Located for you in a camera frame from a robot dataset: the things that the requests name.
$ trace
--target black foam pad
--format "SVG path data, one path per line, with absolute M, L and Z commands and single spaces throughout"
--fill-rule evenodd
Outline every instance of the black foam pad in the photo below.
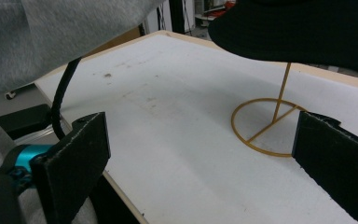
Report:
M 292 156 L 358 221 L 358 136 L 329 117 L 300 112 Z
M 110 158 L 104 113 L 76 120 L 73 130 L 30 161 L 48 223 L 70 223 Z
M 36 105 L 0 117 L 0 126 L 12 138 L 47 128 L 51 124 L 50 107 Z

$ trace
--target hat brim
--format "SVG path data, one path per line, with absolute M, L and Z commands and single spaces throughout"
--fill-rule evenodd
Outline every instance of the hat brim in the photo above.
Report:
M 279 6 L 242 0 L 211 22 L 209 35 L 221 48 L 250 59 L 358 71 L 358 1 Z

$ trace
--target metal rod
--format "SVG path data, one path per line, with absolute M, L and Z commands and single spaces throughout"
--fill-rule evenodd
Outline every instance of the metal rod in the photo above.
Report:
M 286 65 L 286 71 L 284 72 L 283 82 L 282 82 L 282 85 L 281 85 L 281 91 L 279 93 L 278 102 L 277 102 L 277 105 L 275 107 L 275 113 L 274 113 L 274 118 L 272 119 L 272 123 L 275 122 L 275 119 L 278 116 L 279 107 L 280 107 L 281 102 L 282 102 L 284 86 L 286 85 L 286 80 L 287 80 L 287 77 L 289 76 L 289 71 L 290 71 L 290 65 L 291 64 L 292 63 L 287 63 L 287 65 Z

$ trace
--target wire stand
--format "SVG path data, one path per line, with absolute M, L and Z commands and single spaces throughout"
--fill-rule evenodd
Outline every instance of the wire stand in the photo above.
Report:
M 267 154 L 267 155 L 270 155 L 270 156 L 275 156 L 275 157 L 291 157 L 292 155 L 290 153 L 278 153 L 278 152 L 272 152 L 272 151 L 269 151 L 269 150 L 265 150 L 263 148 L 260 148 L 260 147 L 257 147 L 255 146 L 254 144 L 252 144 L 252 142 L 258 137 L 260 136 L 262 133 L 265 133 L 269 128 L 271 128 L 272 126 L 274 126 L 275 124 L 277 124 L 279 121 L 281 121 L 283 118 L 285 118 L 286 116 L 288 116 L 289 114 L 291 114 L 293 111 L 295 110 L 303 110 L 303 111 L 307 111 L 305 108 L 303 108 L 302 106 L 300 105 L 296 105 L 292 102 L 288 102 L 288 101 L 285 101 L 282 99 L 282 96 L 283 96 L 283 92 L 284 92 L 284 87 L 286 85 L 286 80 L 289 76 L 289 71 L 290 71 L 290 65 L 291 63 L 288 63 L 286 65 L 286 70 L 284 72 L 284 77 L 283 77 L 283 82 L 282 82 L 282 85 L 281 85 L 281 91 L 279 93 L 279 98 L 278 99 L 275 99 L 275 98 L 260 98 L 260 99 L 254 99 L 254 100 L 251 100 L 251 101 L 248 101 L 248 102 L 245 102 L 241 105 L 239 105 L 235 110 L 234 112 L 232 113 L 232 116 L 231 116 L 231 127 L 234 131 L 234 133 L 237 135 L 238 138 L 240 138 L 240 140 L 248 147 L 258 151 L 258 152 L 261 152 L 261 153 L 264 153 L 264 154 Z M 275 106 L 275 112 L 274 112 L 274 117 L 272 118 L 272 122 L 267 125 L 266 127 L 264 127 L 262 130 L 260 130 L 258 133 L 256 133 L 255 135 L 253 135 L 251 138 L 249 139 L 244 139 L 240 133 L 237 131 L 237 128 L 235 126 L 235 117 L 237 115 L 237 113 L 245 106 L 247 105 L 250 105 L 250 104 L 253 104 L 253 103 L 257 103 L 257 102 L 272 102 L 272 103 L 276 103 L 276 106 Z M 278 112 L 279 112 L 279 108 L 281 106 L 281 104 L 284 104 L 284 105 L 289 105 L 291 106 L 292 108 L 289 109 L 286 113 L 284 113 L 283 115 L 281 115 L 280 117 L 278 117 Z

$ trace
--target white tabletop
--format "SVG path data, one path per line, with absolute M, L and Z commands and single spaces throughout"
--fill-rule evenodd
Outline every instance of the white tabletop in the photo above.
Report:
M 358 87 L 299 68 L 309 69 L 294 66 L 283 98 L 358 135 Z M 50 101 L 62 72 L 36 81 Z M 106 174 L 143 222 L 356 223 L 294 159 L 256 152 L 231 129 L 237 105 L 278 96 L 283 72 L 276 63 L 153 35 L 82 61 L 62 116 L 70 123 L 106 113 L 112 152 Z M 242 117 L 263 123 L 273 111 L 260 105 L 247 113 Z M 286 122 L 259 144 L 290 153 L 296 115 Z

